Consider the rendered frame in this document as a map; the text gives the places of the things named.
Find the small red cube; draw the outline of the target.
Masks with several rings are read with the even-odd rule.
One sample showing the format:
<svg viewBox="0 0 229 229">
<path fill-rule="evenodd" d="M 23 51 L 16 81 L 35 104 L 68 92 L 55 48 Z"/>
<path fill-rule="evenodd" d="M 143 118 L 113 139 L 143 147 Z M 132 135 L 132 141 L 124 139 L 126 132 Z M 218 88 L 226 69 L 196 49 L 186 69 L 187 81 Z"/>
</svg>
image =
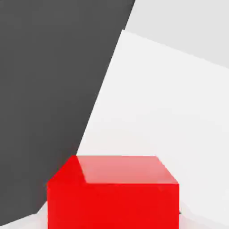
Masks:
<svg viewBox="0 0 229 229">
<path fill-rule="evenodd" d="M 179 229 L 179 183 L 155 156 L 71 156 L 47 183 L 47 229 Z"/>
</svg>

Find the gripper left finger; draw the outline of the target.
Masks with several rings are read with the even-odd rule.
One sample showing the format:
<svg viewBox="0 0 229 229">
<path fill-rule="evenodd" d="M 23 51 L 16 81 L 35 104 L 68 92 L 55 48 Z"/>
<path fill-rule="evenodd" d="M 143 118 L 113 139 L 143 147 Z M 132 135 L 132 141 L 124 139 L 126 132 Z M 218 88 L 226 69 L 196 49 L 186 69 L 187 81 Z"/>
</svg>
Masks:
<svg viewBox="0 0 229 229">
<path fill-rule="evenodd" d="M 36 214 L 0 226 L 0 229 L 47 229 L 47 202 Z"/>
</svg>

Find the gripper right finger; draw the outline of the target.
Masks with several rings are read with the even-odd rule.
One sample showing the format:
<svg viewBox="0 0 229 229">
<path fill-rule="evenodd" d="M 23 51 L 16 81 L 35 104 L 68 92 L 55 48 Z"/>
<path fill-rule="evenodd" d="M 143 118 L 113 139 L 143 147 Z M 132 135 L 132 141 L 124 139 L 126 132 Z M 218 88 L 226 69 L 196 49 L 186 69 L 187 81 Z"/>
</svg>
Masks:
<svg viewBox="0 0 229 229">
<path fill-rule="evenodd" d="M 179 229 L 229 229 L 229 226 L 193 214 L 190 209 L 180 201 Z"/>
</svg>

